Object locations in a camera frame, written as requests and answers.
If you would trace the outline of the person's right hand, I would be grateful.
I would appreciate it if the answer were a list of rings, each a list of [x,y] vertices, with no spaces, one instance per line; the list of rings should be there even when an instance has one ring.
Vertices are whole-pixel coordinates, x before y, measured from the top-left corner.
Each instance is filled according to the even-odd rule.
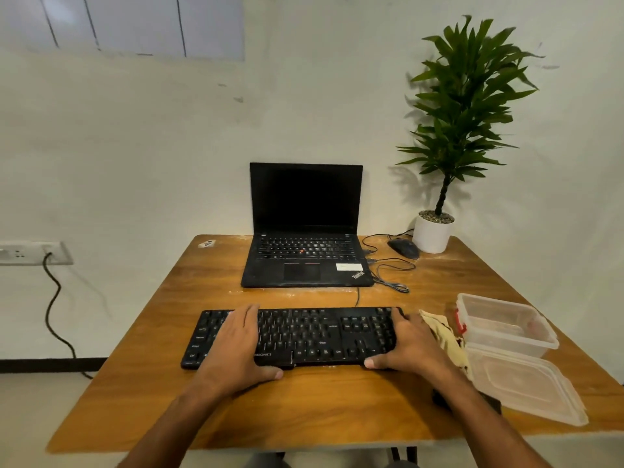
[[[403,316],[397,307],[393,307],[391,317],[396,343],[394,349],[385,354],[394,355],[395,371],[422,376],[434,387],[441,387],[461,375],[419,314]]]

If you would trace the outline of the person's left hand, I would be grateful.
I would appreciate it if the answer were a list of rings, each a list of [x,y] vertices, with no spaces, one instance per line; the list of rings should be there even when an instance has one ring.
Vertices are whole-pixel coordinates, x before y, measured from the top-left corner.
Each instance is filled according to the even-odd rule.
[[[218,331],[207,356],[192,382],[214,381],[223,385],[227,396],[258,385],[254,353],[258,343],[258,304],[232,311]]]

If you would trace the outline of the black computer keyboard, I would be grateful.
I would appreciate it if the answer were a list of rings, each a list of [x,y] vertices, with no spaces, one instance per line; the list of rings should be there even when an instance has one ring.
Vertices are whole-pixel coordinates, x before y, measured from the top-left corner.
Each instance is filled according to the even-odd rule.
[[[257,366],[363,365],[396,346],[390,307],[309,307],[258,312]]]

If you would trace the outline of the person's left forearm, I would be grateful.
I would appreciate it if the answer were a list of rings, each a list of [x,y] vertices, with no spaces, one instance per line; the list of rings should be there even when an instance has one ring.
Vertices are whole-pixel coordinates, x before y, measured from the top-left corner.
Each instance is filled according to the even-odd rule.
[[[214,381],[191,383],[116,468],[180,468],[199,430],[227,395]]]

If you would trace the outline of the person's right forearm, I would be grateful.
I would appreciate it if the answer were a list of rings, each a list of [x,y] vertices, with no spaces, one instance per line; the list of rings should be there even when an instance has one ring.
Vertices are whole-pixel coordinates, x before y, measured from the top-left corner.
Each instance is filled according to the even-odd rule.
[[[478,468],[553,468],[456,367],[434,371],[427,380],[461,425]]]

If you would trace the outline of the crumpled yellow cloth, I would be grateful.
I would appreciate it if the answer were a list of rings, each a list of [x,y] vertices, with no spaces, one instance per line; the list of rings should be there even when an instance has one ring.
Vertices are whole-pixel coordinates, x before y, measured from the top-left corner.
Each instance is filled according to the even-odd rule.
[[[469,356],[465,349],[465,341],[462,337],[455,335],[447,317],[442,314],[428,313],[422,309],[419,310],[419,314],[430,327],[440,348],[447,354],[453,364],[462,371],[464,376],[472,382],[473,373]]]

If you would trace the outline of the black computer mouse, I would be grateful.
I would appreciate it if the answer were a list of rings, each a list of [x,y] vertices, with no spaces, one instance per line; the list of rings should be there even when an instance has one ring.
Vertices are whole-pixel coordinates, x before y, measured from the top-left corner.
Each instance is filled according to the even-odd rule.
[[[388,240],[388,247],[407,259],[419,259],[419,249],[417,245],[410,239],[393,238]]]

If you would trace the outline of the flat black object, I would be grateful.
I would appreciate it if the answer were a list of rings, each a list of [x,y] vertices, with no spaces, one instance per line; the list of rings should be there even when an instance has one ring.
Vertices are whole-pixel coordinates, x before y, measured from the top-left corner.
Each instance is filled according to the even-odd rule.
[[[456,417],[484,408],[492,409],[496,414],[502,414],[502,404],[498,399],[478,391],[472,385],[434,388],[432,398],[435,405],[447,409]]]

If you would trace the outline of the clear plastic container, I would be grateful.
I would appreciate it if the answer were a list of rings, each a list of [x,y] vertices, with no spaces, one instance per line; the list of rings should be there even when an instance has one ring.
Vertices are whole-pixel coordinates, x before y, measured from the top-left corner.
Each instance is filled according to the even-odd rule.
[[[459,293],[456,320],[466,345],[535,358],[560,346],[550,323],[530,305]]]

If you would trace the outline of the white plant pot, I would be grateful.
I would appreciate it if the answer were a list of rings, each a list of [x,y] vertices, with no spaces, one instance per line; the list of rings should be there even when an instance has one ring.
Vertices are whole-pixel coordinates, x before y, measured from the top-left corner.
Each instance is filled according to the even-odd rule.
[[[455,218],[445,212],[421,210],[415,220],[412,241],[419,251],[440,254],[446,251]]]

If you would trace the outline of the clear plastic lid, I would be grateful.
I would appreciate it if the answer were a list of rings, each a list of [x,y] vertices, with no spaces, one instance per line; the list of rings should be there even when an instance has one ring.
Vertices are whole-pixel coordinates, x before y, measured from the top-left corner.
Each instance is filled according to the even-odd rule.
[[[553,363],[488,346],[467,345],[475,387],[509,409],[584,426],[589,417],[572,383]]]

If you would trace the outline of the black laptop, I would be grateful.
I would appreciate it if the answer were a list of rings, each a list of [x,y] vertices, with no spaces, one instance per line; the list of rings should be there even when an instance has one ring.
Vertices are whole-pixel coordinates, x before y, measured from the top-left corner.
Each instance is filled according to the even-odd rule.
[[[360,164],[252,162],[253,240],[243,288],[368,288],[358,238]]]

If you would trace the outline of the green leafy plant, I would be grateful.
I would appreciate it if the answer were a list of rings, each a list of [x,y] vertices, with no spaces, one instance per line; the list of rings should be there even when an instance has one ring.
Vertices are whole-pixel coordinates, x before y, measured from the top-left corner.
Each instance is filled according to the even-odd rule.
[[[400,165],[417,164],[420,175],[441,177],[433,208],[418,214],[438,225],[454,222],[444,211],[453,182],[485,178],[489,166],[503,166],[489,154],[514,146],[504,142],[495,126],[513,122],[511,102],[539,91],[527,77],[526,60],[540,56],[510,39],[516,26],[493,32],[493,19],[475,25],[471,15],[462,17],[463,24],[423,37],[434,55],[409,80],[419,88],[412,110],[422,122],[410,132],[412,143],[397,147],[409,156]]]

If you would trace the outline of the frosted window panel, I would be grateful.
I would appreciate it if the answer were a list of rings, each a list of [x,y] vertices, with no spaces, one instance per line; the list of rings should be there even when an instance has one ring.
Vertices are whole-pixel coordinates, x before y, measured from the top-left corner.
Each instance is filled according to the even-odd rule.
[[[243,0],[0,0],[0,45],[243,61]]]

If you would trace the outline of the white wall socket panel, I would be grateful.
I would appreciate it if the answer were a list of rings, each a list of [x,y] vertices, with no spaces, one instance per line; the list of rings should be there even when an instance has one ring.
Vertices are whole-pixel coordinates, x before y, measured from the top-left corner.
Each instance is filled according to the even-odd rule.
[[[0,266],[39,266],[50,254],[48,266],[72,266],[68,248],[61,241],[1,241]]]

